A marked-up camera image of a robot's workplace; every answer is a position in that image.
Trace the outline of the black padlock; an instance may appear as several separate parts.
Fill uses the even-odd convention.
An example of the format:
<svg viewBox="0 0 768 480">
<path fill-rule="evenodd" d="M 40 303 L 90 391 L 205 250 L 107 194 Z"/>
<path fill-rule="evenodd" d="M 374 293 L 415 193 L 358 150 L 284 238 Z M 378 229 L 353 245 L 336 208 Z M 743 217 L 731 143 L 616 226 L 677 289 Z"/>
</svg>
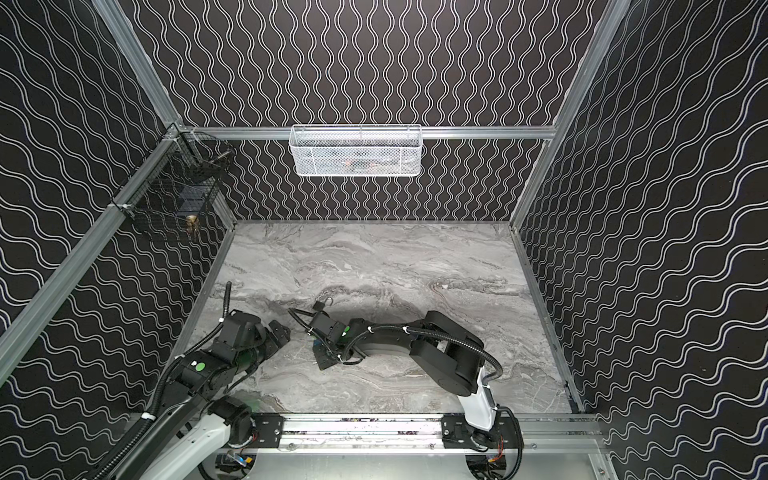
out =
<svg viewBox="0 0 768 480">
<path fill-rule="evenodd" d="M 331 296 L 319 296 L 315 299 L 312 310 L 315 312 L 324 312 L 327 307 L 332 306 L 334 299 Z"/>
</svg>

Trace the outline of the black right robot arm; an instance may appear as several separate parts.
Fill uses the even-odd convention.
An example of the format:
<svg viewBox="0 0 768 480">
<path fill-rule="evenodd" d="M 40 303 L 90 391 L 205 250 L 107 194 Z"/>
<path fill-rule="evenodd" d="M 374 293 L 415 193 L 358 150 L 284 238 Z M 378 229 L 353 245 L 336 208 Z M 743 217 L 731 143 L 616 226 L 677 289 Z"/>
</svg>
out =
<svg viewBox="0 0 768 480">
<path fill-rule="evenodd" d="M 497 406 L 490 383 L 503 375 L 503 367 L 479 337 L 447 315 L 430 310 L 408 323 L 354 318 L 344 324 L 332 319 L 322 302 L 310 311 L 290 308 L 288 314 L 315 339 L 320 369 L 357 365 L 372 355 L 407 356 L 458 397 L 471 428 L 486 433 L 494 428 Z"/>
</svg>

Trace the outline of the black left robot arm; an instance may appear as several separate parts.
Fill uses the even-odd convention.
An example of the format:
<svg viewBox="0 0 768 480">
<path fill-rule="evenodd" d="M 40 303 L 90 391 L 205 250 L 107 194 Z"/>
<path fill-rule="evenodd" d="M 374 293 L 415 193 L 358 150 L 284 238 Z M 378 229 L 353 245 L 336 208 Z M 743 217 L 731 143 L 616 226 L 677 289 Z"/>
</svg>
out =
<svg viewBox="0 0 768 480">
<path fill-rule="evenodd" d="M 88 478 L 182 479 L 217 450 L 251 444 L 253 410 L 230 392 L 290 339 L 280 322 L 263 324 L 225 299 L 217 326 L 174 358 L 139 419 Z"/>
</svg>

